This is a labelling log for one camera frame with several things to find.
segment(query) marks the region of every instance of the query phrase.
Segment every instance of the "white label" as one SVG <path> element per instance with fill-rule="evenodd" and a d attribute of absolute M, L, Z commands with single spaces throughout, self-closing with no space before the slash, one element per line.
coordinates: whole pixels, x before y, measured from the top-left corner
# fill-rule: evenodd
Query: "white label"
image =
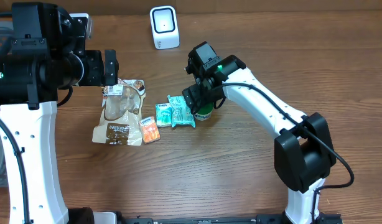
<path fill-rule="evenodd" d="M 123 92 L 123 85 L 115 85 L 108 87 L 108 96 L 121 96 Z"/>

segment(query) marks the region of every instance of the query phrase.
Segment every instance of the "black and white robotic arm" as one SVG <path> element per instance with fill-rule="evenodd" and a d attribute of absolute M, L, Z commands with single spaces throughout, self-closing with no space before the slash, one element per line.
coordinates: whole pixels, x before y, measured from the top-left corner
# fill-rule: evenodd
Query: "black and white robotic arm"
<path fill-rule="evenodd" d="M 10 223 L 152 224 L 151 219 L 123 219 L 118 212 L 68 209 L 58 182 L 57 90 L 116 84 L 115 51 L 106 50 L 104 66 L 100 51 L 85 50 L 92 25 L 87 14 L 69 15 L 53 4 L 19 3 L 12 5 L 12 20 L 12 54 L 0 55 L 0 135 L 9 181 Z M 186 71 L 196 81 L 183 91 L 192 113 L 227 98 L 274 139 L 274 167 L 289 188 L 288 205 L 276 223 L 341 220 L 339 215 L 330 218 L 319 213 L 315 197 L 336 162 L 324 147 L 333 148 L 321 115 L 306 116 L 287 105 L 258 82 L 241 60 L 233 55 L 221 59 L 206 42 L 189 53 Z M 300 145 L 299 138 L 307 141 Z M 263 220 L 268 217 L 275 224 L 272 216 L 258 215 L 251 222 L 267 223 Z"/>

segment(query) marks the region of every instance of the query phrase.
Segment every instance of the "wooden table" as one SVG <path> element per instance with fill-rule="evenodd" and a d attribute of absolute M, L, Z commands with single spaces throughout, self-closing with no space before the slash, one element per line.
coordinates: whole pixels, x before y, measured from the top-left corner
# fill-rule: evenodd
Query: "wooden table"
<path fill-rule="evenodd" d="M 88 48 L 115 49 L 119 77 L 145 81 L 144 117 L 193 84 L 183 68 L 204 40 L 218 55 L 242 59 L 291 106 L 319 111 L 356 175 L 349 189 L 323 191 L 320 210 L 341 213 L 344 223 L 382 223 L 382 11 L 178 15 L 181 44 L 172 50 L 153 47 L 148 16 L 94 19 Z M 236 104 L 227 101 L 196 129 L 161 128 L 160 141 L 141 147 L 92 143 L 100 113 L 97 87 L 75 88 L 58 110 L 57 162 L 68 207 L 152 218 L 285 209 L 273 140 Z M 327 184 L 348 178 L 338 162 Z M 8 189 L 0 189 L 0 223 L 8 216 Z"/>

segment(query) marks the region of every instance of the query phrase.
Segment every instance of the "green and white container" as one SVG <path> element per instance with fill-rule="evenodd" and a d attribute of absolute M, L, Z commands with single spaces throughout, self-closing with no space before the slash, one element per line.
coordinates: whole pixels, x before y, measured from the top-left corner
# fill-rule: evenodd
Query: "green and white container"
<path fill-rule="evenodd" d="M 198 113 L 194 114 L 195 119 L 205 121 L 210 118 L 213 112 L 213 103 L 203 106 Z"/>

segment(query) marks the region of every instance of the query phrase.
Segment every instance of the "black cable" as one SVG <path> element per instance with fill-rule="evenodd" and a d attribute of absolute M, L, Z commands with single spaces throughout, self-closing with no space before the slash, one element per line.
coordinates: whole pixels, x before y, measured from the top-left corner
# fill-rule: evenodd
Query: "black cable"
<path fill-rule="evenodd" d="M 346 184 L 335 184 L 335 185 L 326 185 L 317 187 L 314 190 L 314 196 L 313 196 L 313 204 L 312 204 L 312 210 L 311 210 L 311 216 L 312 216 L 312 223 L 315 223 L 314 220 L 314 210 L 315 210 L 315 203 L 317 201 L 317 194 L 323 189 L 339 189 L 339 188 L 345 188 L 351 186 L 351 184 L 354 183 L 354 173 L 352 171 L 352 168 L 348 165 L 348 163 L 342 158 L 337 152 L 335 152 L 333 149 L 331 149 L 329 146 L 327 146 L 321 139 L 319 139 L 315 134 L 311 133 L 306 127 L 301 126 L 297 121 L 295 121 L 293 118 L 289 116 L 288 113 L 286 113 L 283 109 L 281 109 L 265 92 L 260 90 L 259 88 L 255 87 L 254 85 L 246 84 L 246 83 L 224 83 L 221 86 L 215 87 L 212 89 L 212 91 L 223 88 L 224 86 L 245 86 L 249 89 L 252 89 L 254 91 L 257 91 L 260 93 L 266 100 L 270 102 L 270 104 L 275 107 L 278 112 L 280 112 L 286 119 L 288 119 L 290 122 L 294 123 L 301 131 L 303 131 L 308 137 L 312 138 L 314 141 L 318 142 L 320 145 L 322 145 L 324 148 L 326 148 L 331 154 L 333 154 L 342 164 L 346 167 L 348 173 L 350 174 L 350 180 Z"/>
<path fill-rule="evenodd" d="M 68 89 L 68 94 L 65 96 L 65 98 L 64 98 L 61 102 L 57 103 L 57 107 L 62 106 L 62 105 L 64 105 L 66 102 L 68 102 L 68 100 L 69 100 L 69 99 L 71 98 L 71 96 L 72 96 L 72 93 L 73 93 L 73 88 L 72 88 L 72 86 L 70 86 L 69 89 Z"/>
<path fill-rule="evenodd" d="M 223 106 L 224 101 L 226 101 L 226 99 L 227 99 L 227 97 L 224 96 L 223 99 L 221 100 L 221 102 L 219 103 L 218 106 L 216 106 L 216 101 L 215 101 L 215 104 L 213 105 L 213 107 L 214 107 L 215 109 L 221 108 L 221 106 Z"/>
<path fill-rule="evenodd" d="M 24 161 L 22 161 L 21 151 L 19 150 L 16 139 L 14 139 L 14 136 L 11 134 L 9 128 L 4 124 L 4 122 L 1 119 L 0 119 L 0 128 L 4 131 L 7 138 L 10 140 L 10 143 L 14 150 L 14 155 L 17 158 L 19 177 L 21 179 L 21 187 L 22 187 L 22 203 L 24 204 L 24 221 L 25 221 L 25 224 L 28 224 L 30 223 L 29 199 L 28 199 L 27 179 L 26 179 L 25 169 L 24 169 Z"/>
<path fill-rule="evenodd" d="M 11 12 L 0 12 L 0 18 L 12 17 Z"/>

